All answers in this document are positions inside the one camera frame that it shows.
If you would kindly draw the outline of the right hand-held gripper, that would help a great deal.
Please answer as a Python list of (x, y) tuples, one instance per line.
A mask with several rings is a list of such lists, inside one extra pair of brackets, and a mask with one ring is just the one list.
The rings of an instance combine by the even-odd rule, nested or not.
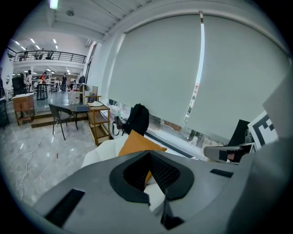
[(216, 162), (238, 164), (241, 158), (278, 140), (276, 129), (266, 111), (248, 124), (254, 143), (237, 146), (205, 147), (204, 155)]

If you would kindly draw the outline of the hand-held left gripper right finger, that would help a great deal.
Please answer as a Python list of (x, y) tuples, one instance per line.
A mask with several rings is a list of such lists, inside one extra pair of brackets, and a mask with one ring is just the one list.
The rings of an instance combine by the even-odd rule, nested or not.
[(167, 153), (149, 153), (157, 191), (150, 194), (150, 234), (230, 234), (231, 209), (219, 195), (233, 175), (232, 166)]

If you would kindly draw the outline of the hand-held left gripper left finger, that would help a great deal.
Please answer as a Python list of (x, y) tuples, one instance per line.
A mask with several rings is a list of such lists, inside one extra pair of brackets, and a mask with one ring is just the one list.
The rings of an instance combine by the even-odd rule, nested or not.
[(111, 170), (138, 153), (85, 166), (48, 190), (34, 205), (46, 234), (162, 234), (148, 204), (129, 202), (111, 187)]

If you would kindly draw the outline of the orange cushion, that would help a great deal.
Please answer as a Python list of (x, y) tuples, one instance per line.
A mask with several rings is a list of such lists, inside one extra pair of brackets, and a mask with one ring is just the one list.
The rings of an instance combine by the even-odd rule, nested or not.
[[(167, 149), (132, 130), (124, 146), (120, 150), (119, 156), (149, 150), (165, 152)], [(152, 175), (150, 168), (150, 157), (145, 155), (126, 166), (125, 171), (123, 172), (123, 177), (130, 185), (143, 191), (146, 187), (147, 180)]]

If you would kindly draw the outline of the white round sofa chair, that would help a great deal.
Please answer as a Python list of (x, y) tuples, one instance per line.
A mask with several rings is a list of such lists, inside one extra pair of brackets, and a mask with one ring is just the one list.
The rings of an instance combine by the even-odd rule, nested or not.
[[(118, 150), (122, 148), (122, 144), (126, 142), (126, 137), (120, 137), (116, 140), (107, 140), (103, 142), (100, 146), (98, 146), (95, 150), (89, 152), (82, 164), (82, 168), (94, 163), (98, 163), (101, 161), (109, 160), (118, 156)], [(150, 194), (153, 191), (157, 191), (156, 189), (156, 181), (154, 180), (153, 175), (149, 177), (146, 182), (146, 187), (143, 191), (138, 188), (130, 185), (123, 177), (123, 172), (125, 171), (126, 166), (130, 163), (137, 161), (143, 156), (149, 156), (149, 153), (153, 150), (149, 151), (140, 151), (137, 152), (138, 155), (132, 159), (129, 159), (120, 165), (114, 167), (109, 176), (109, 182), (114, 191), (121, 196), (123, 199), (129, 202), (135, 203), (146, 203), (149, 206), (149, 209), (153, 209), (151, 206), (151, 198)]]

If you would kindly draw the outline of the wooden shelf rack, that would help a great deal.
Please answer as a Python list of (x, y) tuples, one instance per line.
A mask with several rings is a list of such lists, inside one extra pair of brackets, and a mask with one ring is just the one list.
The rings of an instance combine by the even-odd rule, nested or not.
[(104, 104), (97, 106), (92, 103), (88, 103), (87, 107), (89, 129), (94, 143), (99, 146), (111, 137), (109, 108)]

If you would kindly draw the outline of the white plastic bag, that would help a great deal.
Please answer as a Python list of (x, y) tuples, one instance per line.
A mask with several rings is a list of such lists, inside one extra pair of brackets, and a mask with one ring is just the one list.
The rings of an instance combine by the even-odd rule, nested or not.
[(111, 119), (114, 119), (115, 117), (117, 117), (117, 108), (119, 106), (116, 105), (111, 105), (110, 103), (108, 103), (108, 108), (109, 108), (109, 116)]

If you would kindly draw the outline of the black backpack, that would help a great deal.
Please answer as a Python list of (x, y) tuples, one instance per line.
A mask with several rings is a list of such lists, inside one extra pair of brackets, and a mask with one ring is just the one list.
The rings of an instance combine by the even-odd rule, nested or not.
[(130, 116), (123, 126), (124, 133), (130, 134), (132, 130), (144, 136), (149, 126), (149, 110), (141, 105), (135, 104), (131, 109)]

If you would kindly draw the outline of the small blue-top table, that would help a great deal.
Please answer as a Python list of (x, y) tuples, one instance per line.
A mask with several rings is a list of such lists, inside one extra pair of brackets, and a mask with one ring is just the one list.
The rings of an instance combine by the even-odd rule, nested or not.
[(88, 113), (88, 106), (87, 105), (80, 105), (76, 107), (75, 111), (75, 118), (77, 119), (78, 114), (86, 114)]

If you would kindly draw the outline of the dark wicker chair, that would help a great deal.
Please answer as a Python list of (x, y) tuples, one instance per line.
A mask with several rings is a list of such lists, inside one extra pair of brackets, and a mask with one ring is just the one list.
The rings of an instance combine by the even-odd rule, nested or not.
[[(68, 120), (73, 119), (75, 122), (76, 129), (78, 130), (77, 117), (74, 115), (73, 111), (71, 111), (68, 108), (56, 106), (53, 104), (49, 104), (49, 108), (50, 108), (50, 111), (51, 111), (51, 114), (53, 117), (53, 121), (54, 122), (57, 121), (60, 124), (64, 140), (66, 140), (66, 139), (65, 139), (65, 134), (64, 134), (63, 127), (62, 127), (62, 123), (65, 122), (66, 126), (68, 126), (68, 124), (67, 124)], [(53, 130), (52, 130), (53, 134), (54, 134), (54, 126), (57, 125), (57, 123), (55, 124), (54, 122), (53, 122)]]

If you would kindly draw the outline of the wooden cabinet with white top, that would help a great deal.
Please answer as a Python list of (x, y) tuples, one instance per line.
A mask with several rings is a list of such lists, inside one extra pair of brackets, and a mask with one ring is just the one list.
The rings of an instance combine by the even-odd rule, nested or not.
[(33, 97), (33, 93), (26, 93), (16, 95), (12, 98), (13, 109), (18, 126), (20, 126), (20, 123), (24, 121), (30, 120), (31, 122), (33, 122), (35, 115)]

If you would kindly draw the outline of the black office chair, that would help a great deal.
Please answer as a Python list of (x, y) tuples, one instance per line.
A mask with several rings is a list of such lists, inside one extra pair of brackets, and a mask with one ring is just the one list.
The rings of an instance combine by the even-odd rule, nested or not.
[(20, 95), (25, 93), (24, 77), (17, 76), (12, 78), (13, 95)]

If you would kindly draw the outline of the black balcony railing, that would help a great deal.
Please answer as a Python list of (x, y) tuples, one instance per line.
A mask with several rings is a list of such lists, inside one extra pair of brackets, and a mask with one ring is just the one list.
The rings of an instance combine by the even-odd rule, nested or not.
[(16, 52), (11, 48), (6, 48), (7, 55), (9, 60), (12, 62), (23, 62), (30, 60), (58, 60), (58, 61), (67, 61), (84, 64), (86, 61), (86, 56), (76, 53), (68, 52), (58, 52), (58, 51), (47, 51), (47, 50), (32, 50), (32, 51), (23, 51)]

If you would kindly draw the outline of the black-frame high table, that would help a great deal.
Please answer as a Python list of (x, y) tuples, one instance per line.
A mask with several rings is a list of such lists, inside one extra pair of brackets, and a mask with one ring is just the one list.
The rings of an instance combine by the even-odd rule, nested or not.
[(40, 83), (37, 85), (37, 101), (45, 100), (48, 98), (48, 85), (46, 83)]

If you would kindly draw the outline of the black-frame work table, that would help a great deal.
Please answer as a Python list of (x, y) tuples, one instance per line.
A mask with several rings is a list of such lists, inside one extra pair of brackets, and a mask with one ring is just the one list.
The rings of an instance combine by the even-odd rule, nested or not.
[(9, 124), (9, 118), (6, 108), (6, 99), (0, 98), (0, 128), (5, 128)]

